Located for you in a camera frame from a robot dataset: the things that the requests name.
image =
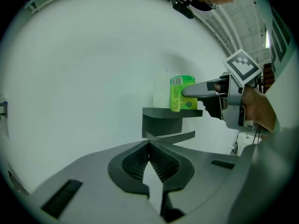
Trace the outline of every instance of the ceiling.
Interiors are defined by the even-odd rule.
[[[34,14],[54,1],[30,0],[25,8],[30,8]],[[235,0],[209,12],[192,10],[227,56],[242,48],[259,64],[271,62],[270,50],[265,48],[265,24],[254,0]]]

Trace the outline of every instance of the fluorescent light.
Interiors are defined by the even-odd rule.
[[[266,32],[266,48],[270,47],[270,41],[269,41],[269,36],[268,36],[268,31]]]

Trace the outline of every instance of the black cap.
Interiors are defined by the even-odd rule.
[[[212,8],[204,3],[204,2],[199,2],[198,0],[186,0],[192,7],[201,10],[201,11],[211,11]]]

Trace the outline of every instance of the green can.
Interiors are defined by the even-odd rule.
[[[170,79],[170,109],[173,112],[184,110],[197,110],[197,98],[184,97],[182,90],[195,84],[192,76],[181,75]]]

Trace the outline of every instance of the white backdrop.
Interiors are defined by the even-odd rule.
[[[33,16],[7,57],[2,148],[29,192],[85,154],[141,140],[142,107],[159,87],[181,73],[217,78],[226,58],[165,0],[60,0]],[[196,137],[179,145],[223,154],[236,134],[207,112],[183,130]]]

